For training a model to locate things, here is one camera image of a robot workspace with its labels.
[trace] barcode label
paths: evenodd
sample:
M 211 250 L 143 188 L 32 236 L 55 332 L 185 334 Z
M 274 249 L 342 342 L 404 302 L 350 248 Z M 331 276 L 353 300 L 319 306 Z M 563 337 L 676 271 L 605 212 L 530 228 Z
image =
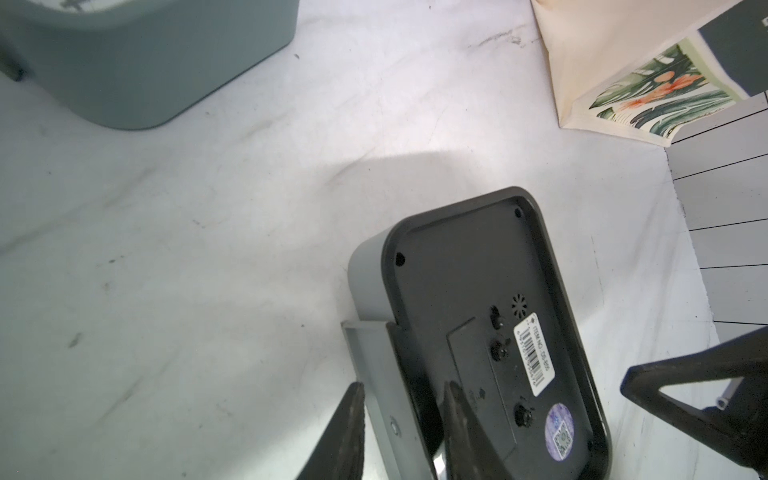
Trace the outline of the barcode label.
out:
M 538 396 L 554 380 L 554 366 L 535 313 L 518 323 L 515 327 L 515 339 L 518 342 L 520 356 L 523 358 L 525 372 L 528 374 L 528 381 L 531 383 L 533 396 Z

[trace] barcode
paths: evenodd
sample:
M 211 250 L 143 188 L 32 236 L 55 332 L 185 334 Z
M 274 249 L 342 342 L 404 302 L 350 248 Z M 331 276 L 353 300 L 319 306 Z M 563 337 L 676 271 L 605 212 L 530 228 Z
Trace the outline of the barcode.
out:
M 531 383 L 533 386 L 538 386 L 544 380 L 544 372 L 541 370 L 541 362 L 538 361 L 538 353 L 536 353 L 536 347 L 531 336 L 531 327 L 525 329 L 520 335 L 520 343 L 523 346 L 525 364 L 528 365 L 528 370 L 531 372 Z

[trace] qr code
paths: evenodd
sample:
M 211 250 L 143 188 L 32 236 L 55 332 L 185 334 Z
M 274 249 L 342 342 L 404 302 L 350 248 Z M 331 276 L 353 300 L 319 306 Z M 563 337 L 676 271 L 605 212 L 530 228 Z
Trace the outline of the qr code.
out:
M 562 422 L 558 430 L 554 433 L 554 446 L 558 448 L 560 460 L 568 456 L 573 442 L 573 436 L 568 431 L 568 427 L 565 426 L 565 422 Z

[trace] white table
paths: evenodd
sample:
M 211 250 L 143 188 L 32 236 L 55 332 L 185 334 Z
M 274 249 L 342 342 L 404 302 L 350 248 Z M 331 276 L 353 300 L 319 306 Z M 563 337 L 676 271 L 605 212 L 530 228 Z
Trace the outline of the white table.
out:
M 612 478 L 756 477 L 619 393 L 717 343 L 664 151 L 558 129 L 527 0 L 416 3 L 306 0 L 293 43 L 150 131 L 0 78 L 0 478 L 294 478 L 354 379 L 353 249 L 510 185 L 543 210 Z

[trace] gray-green container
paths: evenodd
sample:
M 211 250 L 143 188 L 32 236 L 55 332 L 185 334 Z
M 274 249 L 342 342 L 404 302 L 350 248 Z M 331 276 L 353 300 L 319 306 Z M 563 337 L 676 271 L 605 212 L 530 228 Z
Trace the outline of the gray-green container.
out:
M 107 127 L 170 120 L 293 39 L 299 0 L 133 0 L 95 13 L 0 0 L 0 50 Z

